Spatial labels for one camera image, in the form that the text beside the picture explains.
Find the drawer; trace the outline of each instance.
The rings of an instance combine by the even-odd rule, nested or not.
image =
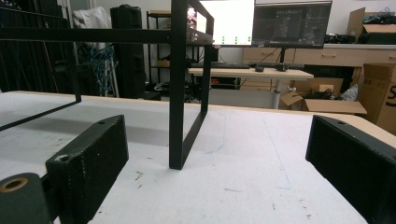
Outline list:
[[[265,58],[264,62],[275,63],[278,60],[280,49],[268,48],[244,48],[243,63],[260,62]],[[285,63],[292,63],[294,60],[295,49],[287,49],[285,53]]]
[[[241,78],[241,91],[273,91],[276,81],[273,79]],[[287,93],[290,80],[281,80],[281,92]]]
[[[362,67],[367,49],[297,49],[295,63]]]
[[[366,63],[396,63],[396,49],[368,49]]]

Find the monitor screen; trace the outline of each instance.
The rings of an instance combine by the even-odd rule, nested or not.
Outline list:
[[[200,0],[215,19],[215,46],[250,46],[254,0]],[[205,31],[205,17],[197,13],[197,30]]]
[[[252,46],[323,48],[332,2],[257,4]]]

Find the box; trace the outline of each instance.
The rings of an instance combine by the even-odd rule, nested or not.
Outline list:
[[[362,42],[367,44],[395,44],[396,25],[363,24],[364,17],[378,14],[378,12],[366,12],[365,9],[365,7],[362,7],[349,13],[346,33],[354,35],[357,43],[362,34],[368,34]]]
[[[329,85],[329,84],[319,84],[315,87],[312,87],[312,91],[328,91],[331,90],[334,92],[334,85]]]
[[[334,114],[367,114],[358,101],[304,100],[304,111]]]
[[[332,86],[332,92],[334,94],[340,93],[341,86],[343,85],[342,78],[335,77],[314,77],[307,81],[294,81],[294,84],[290,84],[296,88],[296,92],[302,96],[312,93],[312,91],[319,91],[325,87]]]
[[[366,63],[358,98],[367,109],[364,118],[396,133],[396,64]]]
[[[337,113],[337,114],[366,114],[367,111],[359,102],[304,99],[303,96],[312,91],[326,91],[333,89],[333,94],[340,93],[343,84],[342,78],[315,77],[307,81],[295,81],[296,92],[291,91],[280,99],[291,110],[310,112]]]
[[[171,61],[159,60],[159,61],[157,61],[157,66],[158,67],[170,67]]]

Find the white desk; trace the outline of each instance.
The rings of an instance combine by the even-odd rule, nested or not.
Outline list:
[[[190,68],[190,74],[201,76],[202,68]],[[219,69],[212,68],[210,70],[212,77],[245,77],[245,78],[268,78],[276,80],[276,88],[274,90],[272,108],[278,109],[280,99],[281,80],[307,80],[314,76],[300,70],[289,69],[285,72],[276,71],[275,68],[265,68],[263,72],[255,72],[253,68],[250,69]]]
[[[0,122],[72,100],[2,93]],[[43,175],[53,153],[99,119],[123,114],[130,159],[91,223],[366,223],[304,159],[311,114],[210,106],[176,171],[168,168],[168,107],[83,96],[78,105],[0,132],[0,179]],[[190,127],[200,107],[185,107]],[[334,116],[396,146],[396,137],[361,118]]]

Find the table leg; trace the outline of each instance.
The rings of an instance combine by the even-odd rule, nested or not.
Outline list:
[[[274,96],[273,96],[273,109],[278,109],[279,107],[279,99],[280,99],[280,79],[276,80],[276,87],[274,90]]]

